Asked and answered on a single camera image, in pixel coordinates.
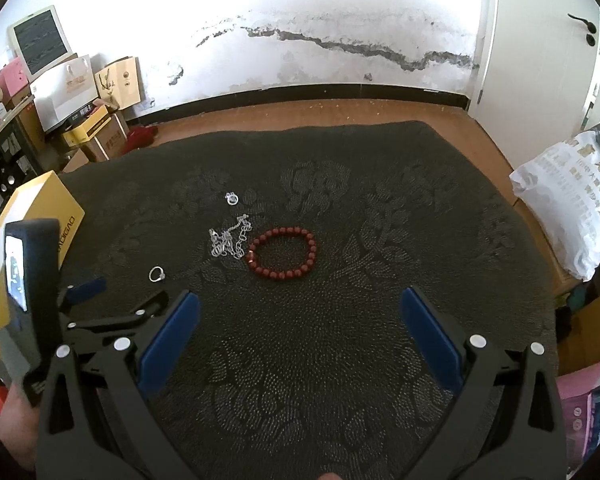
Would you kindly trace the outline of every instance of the jewelry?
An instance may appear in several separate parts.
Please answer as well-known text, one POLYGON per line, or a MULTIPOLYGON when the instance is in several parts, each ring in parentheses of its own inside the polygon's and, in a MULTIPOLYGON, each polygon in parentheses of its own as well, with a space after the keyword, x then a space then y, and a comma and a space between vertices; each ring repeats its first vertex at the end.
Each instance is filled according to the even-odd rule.
POLYGON ((236 205, 238 203, 238 196, 233 191, 227 193, 224 197, 229 205, 236 205))
POLYGON ((246 256, 246 259, 247 263, 249 264, 249 268, 252 269, 257 275, 264 276, 265 278, 270 278, 272 280, 286 280, 290 278, 300 278, 301 276, 304 276, 310 272, 315 265, 317 253, 318 245, 315 243, 314 235, 307 229, 302 229, 299 227, 276 227, 253 239, 251 245, 249 246, 249 253, 246 256), (270 270, 262 267, 258 263, 258 255, 256 254, 258 247, 266 244, 271 238, 275 238, 277 236, 297 236, 304 238, 306 241, 307 246, 309 247, 307 260, 297 269, 270 270))
POLYGON ((151 269, 149 271, 149 281, 152 283, 157 283, 157 282, 161 282, 164 278, 166 278, 166 275, 164 273, 164 269, 161 266, 156 265, 153 269, 151 269), (157 278, 153 279, 151 276, 154 273, 154 270, 158 270, 158 272, 160 273, 158 275, 157 278))
POLYGON ((209 236, 211 237, 211 255, 215 258, 218 256, 227 256, 230 254, 236 260, 239 260, 244 256, 244 249, 242 243, 247 241, 247 237, 244 235, 247 231, 251 231, 251 222, 247 220, 249 215, 244 214, 237 216, 235 219, 238 223, 232 227, 229 227, 226 231, 222 231, 222 234, 216 233, 213 229, 209 229, 209 236), (234 238, 231 232, 240 228, 238 234, 238 241, 234 246, 234 238))

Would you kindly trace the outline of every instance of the black textured fabric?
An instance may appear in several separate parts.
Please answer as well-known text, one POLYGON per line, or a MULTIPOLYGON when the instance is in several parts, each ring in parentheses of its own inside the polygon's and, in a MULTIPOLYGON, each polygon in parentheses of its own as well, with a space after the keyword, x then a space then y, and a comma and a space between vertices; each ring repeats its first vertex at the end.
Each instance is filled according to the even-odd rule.
MULTIPOLYGON (((398 316, 412 283, 467 333, 539 340, 555 358, 550 280, 526 226, 426 124, 206 134, 63 180, 86 211, 63 284, 109 282, 75 319, 159 288, 200 296, 202 322, 152 408, 205 479, 397 478, 450 399, 398 316), (314 232, 314 271, 270 282, 211 257, 208 230, 242 213, 252 234, 314 232), (155 265, 164 284, 147 279, 155 265)), ((289 267, 304 250, 279 240, 261 254, 289 267)))

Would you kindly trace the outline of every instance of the pink box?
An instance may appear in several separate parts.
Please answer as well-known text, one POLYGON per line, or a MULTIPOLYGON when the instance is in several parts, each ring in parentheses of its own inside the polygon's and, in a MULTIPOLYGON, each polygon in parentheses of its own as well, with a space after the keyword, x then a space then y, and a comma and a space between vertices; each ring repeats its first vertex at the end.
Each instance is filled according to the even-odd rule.
POLYGON ((22 60, 19 57, 0 70, 0 88, 2 88, 3 102, 7 102, 28 84, 29 81, 27 81, 22 60))

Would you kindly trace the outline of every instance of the black baseboard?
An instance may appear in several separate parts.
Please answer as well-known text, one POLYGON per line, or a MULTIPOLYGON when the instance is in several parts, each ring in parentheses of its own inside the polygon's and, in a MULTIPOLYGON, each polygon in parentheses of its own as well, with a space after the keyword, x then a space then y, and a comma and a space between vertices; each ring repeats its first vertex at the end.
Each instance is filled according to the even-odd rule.
POLYGON ((298 86, 276 86, 264 90, 249 90, 235 94, 209 97, 190 103, 158 110, 128 122, 134 124, 165 123, 184 117, 191 117, 203 112, 215 112, 239 108, 242 106, 281 103, 285 101, 306 101, 310 99, 392 99, 397 101, 414 101, 437 105, 455 106, 467 110, 469 98, 451 92, 439 92, 412 88, 408 86, 374 85, 358 83, 317 84, 298 86))

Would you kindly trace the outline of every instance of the red beaded bracelet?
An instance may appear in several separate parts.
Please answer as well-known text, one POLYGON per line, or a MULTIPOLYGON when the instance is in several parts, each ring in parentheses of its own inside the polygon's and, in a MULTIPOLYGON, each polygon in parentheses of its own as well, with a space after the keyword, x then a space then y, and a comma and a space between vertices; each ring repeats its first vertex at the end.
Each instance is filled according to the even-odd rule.
POLYGON ((304 274, 307 274, 315 264, 315 257, 318 253, 318 245, 315 243, 314 235, 307 229, 299 227, 276 227, 272 230, 255 237, 249 246, 249 252, 245 255, 249 268, 259 276, 270 278, 272 280, 286 280, 288 278, 300 278, 304 274), (275 238, 276 236, 301 236, 306 240, 309 247, 307 254, 307 260, 304 264, 300 265, 297 269, 293 270, 270 270, 265 267, 261 267, 258 264, 258 255, 256 250, 260 245, 267 243, 269 238, 275 238))

